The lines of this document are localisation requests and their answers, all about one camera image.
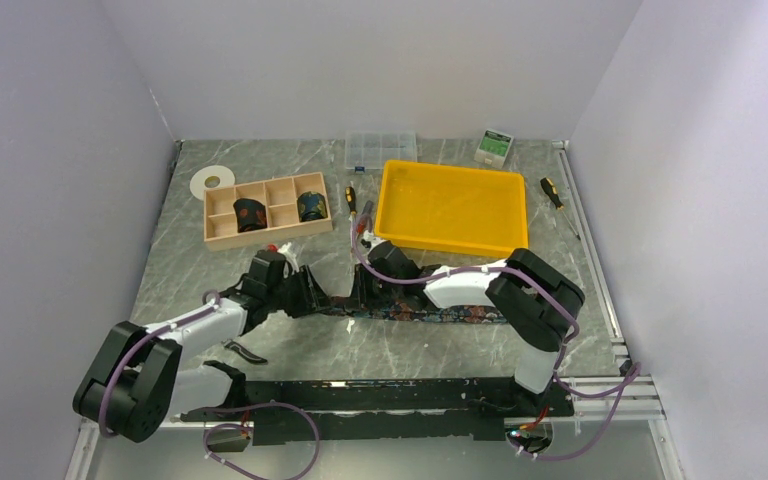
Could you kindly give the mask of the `navy floral necktie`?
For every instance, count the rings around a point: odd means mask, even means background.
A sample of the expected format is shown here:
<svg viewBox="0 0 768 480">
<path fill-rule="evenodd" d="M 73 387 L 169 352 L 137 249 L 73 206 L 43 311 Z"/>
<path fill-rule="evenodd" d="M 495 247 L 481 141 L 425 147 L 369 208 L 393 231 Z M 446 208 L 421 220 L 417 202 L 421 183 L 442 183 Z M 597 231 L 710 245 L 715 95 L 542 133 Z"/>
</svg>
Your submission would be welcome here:
<svg viewBox="0 0 768 480">
<path fill-rule="evenodd" d="M 408 303 L 393 300 L 375 301 L 362 304 L 351 297 L 332 297 L 331 305 L 321 311 L 333 317 L 354 317 L 373 320 L 424 322 L 424 323 L 465 323 L 465 324 L 507 324 L 507 319 L 492 306 L 458 305 L 437 308 L 429 304 L 413 308 Z"/>
</svg>

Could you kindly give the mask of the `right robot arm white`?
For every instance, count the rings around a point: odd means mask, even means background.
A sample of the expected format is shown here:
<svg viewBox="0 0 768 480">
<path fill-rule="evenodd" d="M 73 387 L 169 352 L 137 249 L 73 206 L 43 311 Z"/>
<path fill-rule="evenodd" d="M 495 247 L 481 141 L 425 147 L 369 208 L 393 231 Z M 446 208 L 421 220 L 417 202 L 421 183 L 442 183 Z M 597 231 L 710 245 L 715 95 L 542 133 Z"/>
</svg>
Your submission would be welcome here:
<svg viewBox="0 0 768 480">
<path fill-rule="evenodd" d="M 534 415 L 549 402 L 548 387 L 585 296 L 525 248 L 480 266 L 421 267 L 383 241 L 355 265 L 349 296 L 327 295 L 303 267 L 286 279 L 279 299 L 280 309 L 294 318 L 336 313 L 395 321 L 506 323 L 526 344 L 514 370 L 511 401 L 520 413 Z"/>
</svg>

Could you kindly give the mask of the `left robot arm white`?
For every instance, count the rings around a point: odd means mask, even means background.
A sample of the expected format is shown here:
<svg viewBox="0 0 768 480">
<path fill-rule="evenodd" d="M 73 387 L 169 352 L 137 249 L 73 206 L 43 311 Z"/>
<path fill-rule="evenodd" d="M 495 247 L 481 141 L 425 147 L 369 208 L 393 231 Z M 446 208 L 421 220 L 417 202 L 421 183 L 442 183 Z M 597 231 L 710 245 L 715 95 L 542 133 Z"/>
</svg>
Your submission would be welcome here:
<svg viewBox="0 0 768 480">
<path fill-rule="evenodd" d="M 205 292 L 194 310 L 144 326 L 114 325 L 74 394 L 73 411 L 95 421 L 102 435 L 135 443 L 173 416 L 207 410 L 239 417 L 248 402 L 242 371 L 220 361 L 183 365 L 263 323 L 298 271 L 286 255 L 260 250 L 235 285 Z"/>
</svg>

